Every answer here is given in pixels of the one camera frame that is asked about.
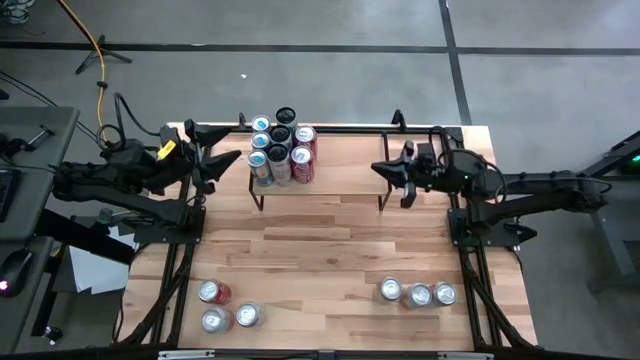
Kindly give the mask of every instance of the yellow label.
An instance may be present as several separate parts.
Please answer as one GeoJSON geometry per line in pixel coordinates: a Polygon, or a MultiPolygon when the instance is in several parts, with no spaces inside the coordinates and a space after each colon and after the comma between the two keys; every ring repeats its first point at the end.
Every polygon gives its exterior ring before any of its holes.
{"type": "Polygon", "coordinates": [[[169,140],[169,142],[166,143],[162,147],[162,149],[160,149],[160,151],[158,151],[158,159],[163,160],[164,158],[166,158],[167,155],[169,155],[175,147],[176,143],[174,143],[173,140],[169,140]]]}

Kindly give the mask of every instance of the blue can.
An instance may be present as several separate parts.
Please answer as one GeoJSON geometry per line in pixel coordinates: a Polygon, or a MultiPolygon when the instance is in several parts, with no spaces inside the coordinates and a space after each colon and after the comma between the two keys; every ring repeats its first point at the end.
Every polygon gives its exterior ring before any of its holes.
{"type": "Polygon", "coordinates": [[[258,186],[273,184],[273,176],[271,176],[271,169],[269,169],[269,163],[267,162],[267,153],[258,149],[253,150],[249,154],[249,167],[258,186]]]}

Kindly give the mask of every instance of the yellow cable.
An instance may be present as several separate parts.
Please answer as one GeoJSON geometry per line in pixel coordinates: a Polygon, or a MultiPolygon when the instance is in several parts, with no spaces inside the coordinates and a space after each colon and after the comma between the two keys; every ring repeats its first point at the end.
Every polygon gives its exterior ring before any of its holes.
{"type": "MultiPolygon", "coordinates": [[[[78,23],[78,25],[80,25],[84,33],[87,35],[87,37],[91,41],[91,45],[93,45],[93,48],[96,50],[96,53],[98,54],[98,58],[100,59],[100,70],[102,73],[102,75],[100,76],[100,81],[104,83],[104,80],[106,77],[106,67],[104,66],[104,58],[102,57],[102,51],[100,51],[100,47],[98,46],[96,41],[93,39],[93,36],[91,36],[91,33],[89,32],[89,30],[87,30],[87,28],[84,26],[82,21],[80,21],[80,19],[76,16],[73,10],[71,10],[69,5],[67,5],[67,3],[64,2],[64,0],[60,0],[60,4],[64,6],[64,8],[69,12],[69,15],[71,15],[71,17],[78,23]]],[[[100,86],[100,94],[98,95],[98,106],[96,107],[96,113],[98,114],[98,125],[100,125],[100,127],[102,127],[102,98],[103,97],[104,97],[104,88],[100,86]]],[[[105,135],[104,131],[102,132],[102,139],[104,141],[107,141],[107,135],[105,135]]]]}

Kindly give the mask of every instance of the black can lid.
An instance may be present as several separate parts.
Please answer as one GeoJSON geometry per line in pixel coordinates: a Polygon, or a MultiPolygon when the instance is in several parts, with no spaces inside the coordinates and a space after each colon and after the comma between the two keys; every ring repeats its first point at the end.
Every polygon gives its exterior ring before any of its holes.
{"type": "Polygon", "coordinates": [[[291,130],[284,125],[278,125],[271,129],[271,139],[275,142],[285,142],[290,135],[291,130]]]}
{"type": "Polygon", "coordinates": [[[288,151],[284,145],[275,144],[269,149],[269,160],[271,161],[283,161],[287,158],[288,151]]]}
{"type": "Polygon", "coordinates": [[[276,119],[283,124],[289,124],[296,119],[296,112],[290,107],[283,107],[276,111],[276,119]]]}

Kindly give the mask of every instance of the tripod stand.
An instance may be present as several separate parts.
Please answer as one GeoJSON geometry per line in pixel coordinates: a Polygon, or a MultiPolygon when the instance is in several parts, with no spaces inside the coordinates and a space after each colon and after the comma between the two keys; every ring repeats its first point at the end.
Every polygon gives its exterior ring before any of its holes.
{"type": "MultiPolygon", "coordinates": [[[[73,23],[76,25],[76,27],[80,29],[80,31],[82,32],[82,35],[87,39],[87,41],[89,41],[89,43],[91,43],[91,38],[89,37],[89,34],[85,33],[84,26],[80,22],[78,22],[75,14],[73,14],[66,6],[64,6],[64,4],[60,2],[60,0],[57,0],[57,2],[58,2],[58,5],[62,7],[62,10],[64,10],[64,12],[66,12],[67,15],[69,15],[69,17],[71,18],[73,23]]],[[[105,43],[106,43],[105,36],[100,35],[100,38],[98,38],[98,41],[96,41],[96,44],[98,45],[98,49],[100,49],[100,53],[103,56],[110,55],[120,61],[126,62],[127,64],[131,64],[133,62],[133,59],[130,59],[126,56],[122,56],[116,52],[103,48],[102,46],[105,45],[105,43]]],[[[76,75],[80,75],[84,70],[86,70],[89,67],[89,65],[91,65],[91,63],[97,57],[98,55],[96,54],[96,49],[91,50],[91,52],[89,53],[89,55],[87,55],[87,57],[84,59],[82,64],[80,64],[80,66],[78,66],[78,68],[76,69],[76,75]]]]}

